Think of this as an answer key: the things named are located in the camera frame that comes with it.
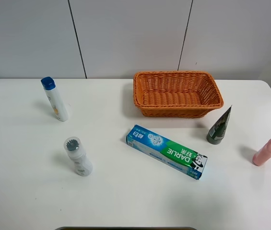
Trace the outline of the dark green tube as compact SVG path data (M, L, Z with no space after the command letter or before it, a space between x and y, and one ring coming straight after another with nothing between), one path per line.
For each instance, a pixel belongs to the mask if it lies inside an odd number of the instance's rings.
M210 128L206 136L206 139L209 143L217 145L220 144L223 140L229 122L231 108L232 107L230 106L227 111Z

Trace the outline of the Darlie toothpaste box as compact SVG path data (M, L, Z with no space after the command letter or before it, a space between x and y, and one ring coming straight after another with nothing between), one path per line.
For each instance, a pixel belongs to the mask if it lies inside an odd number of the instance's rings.
M201 178L208 159L205 155L139 125L135 125L126 135L126 143L196 180Z

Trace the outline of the white bottle blue cap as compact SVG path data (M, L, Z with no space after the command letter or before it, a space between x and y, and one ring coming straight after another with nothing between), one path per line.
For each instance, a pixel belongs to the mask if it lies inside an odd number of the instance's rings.
M69 119L69 114L54 80L51 77L45 77L41 79L41 84L57 119L61 122L67 121Z

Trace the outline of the orange woven basket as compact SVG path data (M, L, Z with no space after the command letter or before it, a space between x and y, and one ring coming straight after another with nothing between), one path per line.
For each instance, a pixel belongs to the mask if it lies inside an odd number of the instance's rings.
M147 117L202 118L224 105L205 71L141 71L133 77L133 101Z

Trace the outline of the white bottle clear brush cap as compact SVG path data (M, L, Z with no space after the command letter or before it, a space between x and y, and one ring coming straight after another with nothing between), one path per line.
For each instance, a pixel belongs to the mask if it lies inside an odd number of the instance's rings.
M75 171L80 176L89 176L93 171L93 165L86 156L86 151L77 137L70 137L64 142L64 149L74 163Z

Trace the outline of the pink bottle white cap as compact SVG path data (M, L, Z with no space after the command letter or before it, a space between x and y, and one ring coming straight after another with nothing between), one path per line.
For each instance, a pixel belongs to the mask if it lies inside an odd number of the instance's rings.
M257 166L262 166L271 158L271 139L253 156L252 162Z

